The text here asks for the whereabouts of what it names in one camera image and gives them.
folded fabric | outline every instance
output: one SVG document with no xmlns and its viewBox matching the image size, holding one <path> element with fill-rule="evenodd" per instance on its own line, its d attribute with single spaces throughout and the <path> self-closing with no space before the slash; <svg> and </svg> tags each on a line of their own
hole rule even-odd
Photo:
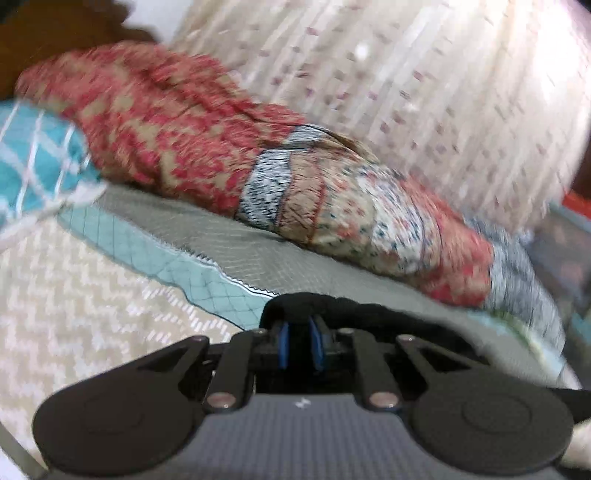
<svg viewBox="0 0 591 480">
<path fill-rule="evenodd" d="M 91 202 L 104 186 L 72 122 L 23 100 L 0 102 L 0 248 L 43 213 Z"/>
<path fill-rule="evenodd" d="M 563 346 L 551 302 L 539 315 L 491 277 L 513 271 L 495 269 L 505 259 L 444 201 L 363 145 L 255 104 L 215 59 L 125 42 L 38 64 L 16 91 L 74 120 L 110 180 L 242 219 L 445 303 L 507 310 Z"/>
</svg>

red fabric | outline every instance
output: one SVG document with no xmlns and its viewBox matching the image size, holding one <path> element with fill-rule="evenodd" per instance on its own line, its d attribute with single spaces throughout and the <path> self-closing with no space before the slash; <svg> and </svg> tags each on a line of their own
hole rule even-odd
<svg viewBox="0 0 591 480">
<path fill-rule="evenodd" d="M 26 70 L 17 95 L 75 121 L 109 180 L 233 216 L 257 155 L 301 115 L 255 104 L 208 56 L 123 42 Z"/>
<path fill-rule="evenodd" d="M 591 200 L 587 200 L 575 192 L 569 192 L 564 197 L 562 205 L 573 212 L 591 219 Z"/>
<path fill-rule="evenodd" d="M 403 185 L 414 204 L 435 218 L 442 245 L 437 266 L 418 275 L 412 283 L 440 302 L 481 306 L 491 290 L 492 245 L 418 182 L 408 179 Z"/>
</svg>

bed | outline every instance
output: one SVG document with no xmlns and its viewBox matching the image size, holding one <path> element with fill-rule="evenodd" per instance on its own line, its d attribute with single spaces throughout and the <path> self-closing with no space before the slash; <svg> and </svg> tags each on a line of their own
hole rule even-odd
<svg viewBox="0 0 591 480">
<path fill-rule="evenodd" d="M 119 27 L 121 13 L 106 13 L 108 2 L 99 2 L 98 13 L 82 3 L 19 9 L 2 26 L 3 42 L 41 19 L 43 28 L 55 28 L 41 34 L 56 40 L 41 48 L 21 43 L 13 50 L 18 58 L 3 57 L 12 62 L 6 71 L 72 48 L 138 38 Z M 73 18 L 75 28 L 58 28 Z M 7 95 L 16 76 L 2 80 Z M 279 293 L 305 290 L 403 310 L 458 331 L 511 374 L 577 387 L 559 352 L 529 330 L 128 186 L 110 184 L 91 205 L 69 202 L 38 218 L 5 247 L 0 265 L 0 291 L 7 292 L 0 300 L 0 374 L 8 385 L 0 446 L 29 478 L 43 474 L 30 421 L 53 391 L 197 332 L 227 341 L 258 325 L 264 304 Z"/>
</svg>

white patterned curtain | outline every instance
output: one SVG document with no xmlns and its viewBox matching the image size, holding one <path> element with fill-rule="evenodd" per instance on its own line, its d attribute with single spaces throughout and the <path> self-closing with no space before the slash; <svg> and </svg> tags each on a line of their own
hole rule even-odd
<svg viewBox="0 0 591 480">
<path fill-rule="evenodd" d="M 574 0 L 196 0 L 173 48 L 515 230 L 584 153 L 589 20 Z"/>
</svg>

floral fabric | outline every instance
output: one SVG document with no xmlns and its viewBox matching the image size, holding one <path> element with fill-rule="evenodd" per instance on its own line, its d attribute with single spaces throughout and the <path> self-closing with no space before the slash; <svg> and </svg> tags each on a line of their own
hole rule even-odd
<svg viewBox="0 0 591 480">
<path fill-rule="evenodd" d="M 493 292 L 493 245 L 438 195 L 358 142 L 253 103 L 207 56 L 135 43 L 72 52 L 26 70 L 17 94 L 74 120 L 110 180 L 242 219 L 446 303 L 482 307 Z M 510 295 L 501 303 L 513 313 Z"/>
</svg>

